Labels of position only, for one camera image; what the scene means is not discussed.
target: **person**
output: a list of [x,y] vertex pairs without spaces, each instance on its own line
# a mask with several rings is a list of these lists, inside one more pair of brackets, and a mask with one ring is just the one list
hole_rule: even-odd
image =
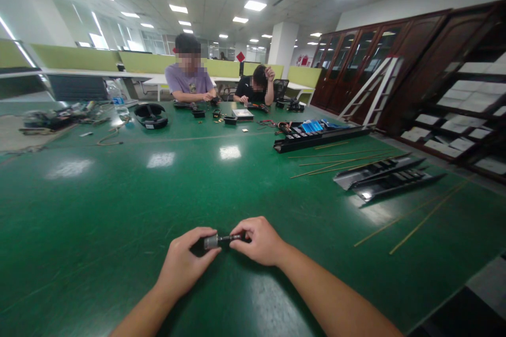
[[165,78],[174,98],[183,103],[211,101],[216,90],[207,71],[200,66],[200,43],[190,34],[176,37],[178,62],[165,69]]
[[[198,227],[173,240],[154,287],[111,337],[155,336],[176,302],[202,276],[221,249],[197,258],[190,248],[215,229]],[[242,220],[230,234],[251,240],[230,247],[264,266],[276,266],[290,279],[328,336],[401,336],[400,331],[372,304],[304,253],[283,241],[265,217]]]
[[233,96],[235,102],[265,103],[274,102],[274,77],[276,73],[269,66],[258,65],[252,76],[243,76]]

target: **green partition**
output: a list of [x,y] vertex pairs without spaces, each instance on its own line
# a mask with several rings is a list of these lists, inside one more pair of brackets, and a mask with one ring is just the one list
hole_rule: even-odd
[[120,52],[125,69],[131,73],[164,74],[165,68],[177,62],[174,55]]
[[9,39],[0,39],[0,68],[31,67],[20,49]]
[[306,87],[316,88],[321,68],[290,66],[288,80]]
[[219,61],[219,60],[202,60],[202,64],[207,68],[209,76],[221,77],[239,77],[239,62]]
[[[258,67],[259,63],[251,63],[251,62],[244,62],[244,71],[243,75],[253,75],[253,71]],[[276,75],[274,76],[274,79],[281,79],[283,75],[283,70],[285,67],[283,65],[266,65],[271,66]]]
[[120,55],[114,50],[95,50],[32,44],[32,49],[47,68],[118,71]]

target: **dark hair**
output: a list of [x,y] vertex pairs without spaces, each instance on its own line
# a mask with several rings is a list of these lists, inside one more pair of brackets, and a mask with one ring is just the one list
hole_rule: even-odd
[[253,72],[253,80],[256,84],[267,87],[267,77],[265,76],[265,69],[266,66],[264,65],[258,65],[258,67]]
[[200,43],[187,33],[181,33],[176,37],[176,52],[178,54],[200,54]]

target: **purple t-shirt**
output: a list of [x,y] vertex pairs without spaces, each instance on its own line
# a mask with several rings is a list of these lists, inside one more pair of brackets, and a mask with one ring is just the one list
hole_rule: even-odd
[[165,79],[170,93],[182,91],[183,93],[206,93],[214,88],[209,74],[203,67],[199,67],[194,74],[187,74],[179,68],[178,63],[165,69]]

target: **black plastic part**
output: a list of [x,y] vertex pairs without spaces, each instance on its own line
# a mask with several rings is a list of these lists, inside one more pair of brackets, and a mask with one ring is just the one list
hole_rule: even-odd
[[237,125],[237,117],[225,116],[223,120],[227,125]]
[[192,111],[191,114],[193,115],[193,117],[195,118],[202,118],[202,117],[206,117],[206,111]]

